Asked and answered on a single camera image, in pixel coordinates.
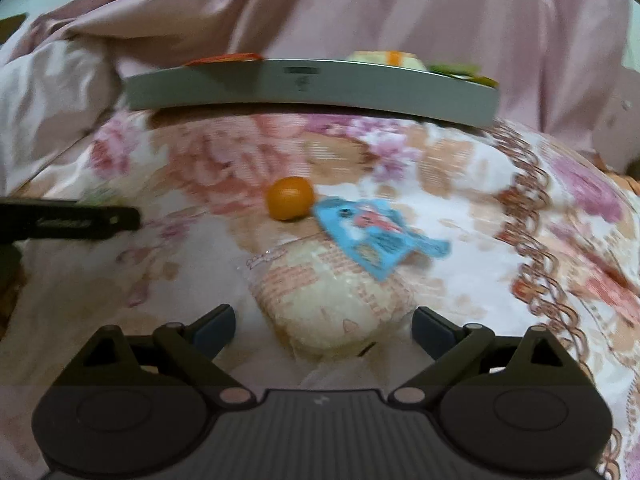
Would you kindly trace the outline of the green cookie pack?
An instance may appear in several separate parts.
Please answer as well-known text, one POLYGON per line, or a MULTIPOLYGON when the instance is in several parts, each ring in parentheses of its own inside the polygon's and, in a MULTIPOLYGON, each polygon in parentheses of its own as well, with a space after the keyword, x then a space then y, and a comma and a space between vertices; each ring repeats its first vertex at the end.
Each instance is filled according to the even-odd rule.
POLYGON ((96 186, 82 192, 78 203, 86 206, 125 206, 126 198, 114 188, 96 186))

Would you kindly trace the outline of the floral bed sheet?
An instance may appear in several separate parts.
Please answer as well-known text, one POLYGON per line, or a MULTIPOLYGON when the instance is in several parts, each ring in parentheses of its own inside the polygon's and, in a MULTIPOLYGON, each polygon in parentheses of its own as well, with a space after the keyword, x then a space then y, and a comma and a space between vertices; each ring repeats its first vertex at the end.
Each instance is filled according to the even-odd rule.
POLYGON ((25 182, 29 197, 114 188, 143 228, 99 244, 23 248, 25 276, 1 343, 1 474, 47 470, 32 411, 102 325, 146 334, 217 304, 239 320, 218 364, 250 388, 390 389, 425 364, 405 330, 362 356, 306 358, 262 316, 244 255, 316 232, 268 217, 265 188, 302 176, 319 196, 384 198, 450 256, 404 277, 416 302, 499 334, 550 328, 611 408, 602 460, 639 474, 639 202, 560 142, 515 124, 468 133, 366 116, 211 110, 114 114, 25 182))

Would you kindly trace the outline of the small orange mandarin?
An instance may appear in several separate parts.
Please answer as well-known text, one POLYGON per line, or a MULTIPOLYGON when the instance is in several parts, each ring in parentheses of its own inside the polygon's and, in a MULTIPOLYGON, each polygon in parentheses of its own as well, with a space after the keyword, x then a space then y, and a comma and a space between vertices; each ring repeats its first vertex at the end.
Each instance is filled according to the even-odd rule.
POLYGON ((306 218, 316 201, 314 188, 302 177, 277 180, 265 195, 270 218, 277 221, 294 221, 306 218))

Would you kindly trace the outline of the grey snack tray box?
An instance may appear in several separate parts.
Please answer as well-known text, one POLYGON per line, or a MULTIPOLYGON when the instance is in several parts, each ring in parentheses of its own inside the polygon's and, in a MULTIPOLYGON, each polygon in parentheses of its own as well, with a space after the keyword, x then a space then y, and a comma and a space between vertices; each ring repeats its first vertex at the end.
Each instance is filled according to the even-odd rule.
POLYGON ((499 90, 412 68, 339 60, 270 58, 166 68, 124 79, 130 110, 208 104, 360 108, 475 128, 490 126, 499 90))

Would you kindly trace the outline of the yellow orange bread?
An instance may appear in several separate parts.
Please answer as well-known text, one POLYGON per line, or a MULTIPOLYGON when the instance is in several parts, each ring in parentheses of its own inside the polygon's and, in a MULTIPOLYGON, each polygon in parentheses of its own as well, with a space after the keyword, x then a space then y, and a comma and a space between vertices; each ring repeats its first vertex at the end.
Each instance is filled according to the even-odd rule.
POLYGON ((412 53, 401 51, 355 51, 347 59, 352 62, 378 64, 426 72, 424 63, 412 53))

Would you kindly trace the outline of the green yellow snack packet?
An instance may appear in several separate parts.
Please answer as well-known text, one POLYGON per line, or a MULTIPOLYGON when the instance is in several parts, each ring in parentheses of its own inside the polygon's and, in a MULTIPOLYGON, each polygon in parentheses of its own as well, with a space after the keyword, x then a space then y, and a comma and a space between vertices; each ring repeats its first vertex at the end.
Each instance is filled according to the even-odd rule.
POLYGON ((480 66, 474 64, 432 64, 427 69, 434 74, 471 81, 474 84, 497 89, 499 84, 480 73, 480 66))

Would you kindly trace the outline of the light blue snack wrapper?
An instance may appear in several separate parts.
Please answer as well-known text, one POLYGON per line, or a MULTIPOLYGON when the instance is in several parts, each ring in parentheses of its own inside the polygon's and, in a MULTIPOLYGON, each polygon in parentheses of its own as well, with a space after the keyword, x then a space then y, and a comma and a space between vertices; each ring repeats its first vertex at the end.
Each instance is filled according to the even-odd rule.
POLYGON ((451 244, 414 232, 386 200, 327 197, 312 207, 314 218, 342 252, 377 281, 385 281, 408 255, 448 257, 451 244))

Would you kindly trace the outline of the pink satin quilt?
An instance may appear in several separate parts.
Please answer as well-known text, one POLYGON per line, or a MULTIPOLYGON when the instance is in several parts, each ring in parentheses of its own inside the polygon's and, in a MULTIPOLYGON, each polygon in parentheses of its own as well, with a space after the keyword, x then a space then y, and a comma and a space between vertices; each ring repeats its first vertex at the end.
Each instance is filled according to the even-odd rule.
POLYGON ((503 117, 589 156, 628 20, 629 0, 73 0, 1 49, 1 188, 90 133, 118 78, 236 52, 476 64, 498 81, 503 117))

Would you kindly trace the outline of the red snack packet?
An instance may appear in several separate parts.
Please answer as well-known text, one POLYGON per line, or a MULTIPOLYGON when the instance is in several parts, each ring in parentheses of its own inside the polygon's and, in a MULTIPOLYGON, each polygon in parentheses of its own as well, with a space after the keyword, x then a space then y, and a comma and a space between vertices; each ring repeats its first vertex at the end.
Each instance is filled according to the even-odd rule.
POLYGON ((207 58, 197 58, 186 63, 186 66, 209 65, 215 63, 245 63, 259 62, 264 57, 258 53, 228 53, 221 55, 208 56, 207 58))

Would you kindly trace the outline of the round cake clear wrapper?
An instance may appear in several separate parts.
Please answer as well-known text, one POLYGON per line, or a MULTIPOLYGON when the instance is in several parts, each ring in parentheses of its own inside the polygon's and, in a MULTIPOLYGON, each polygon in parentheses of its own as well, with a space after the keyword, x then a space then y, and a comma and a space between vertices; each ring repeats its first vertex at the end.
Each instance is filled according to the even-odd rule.
POLYGON ((313 356, 344 356, 376 344, 416 306, 397 273, 376 280, 329 237, 293 240, 239 266, 278 336, 313 356))

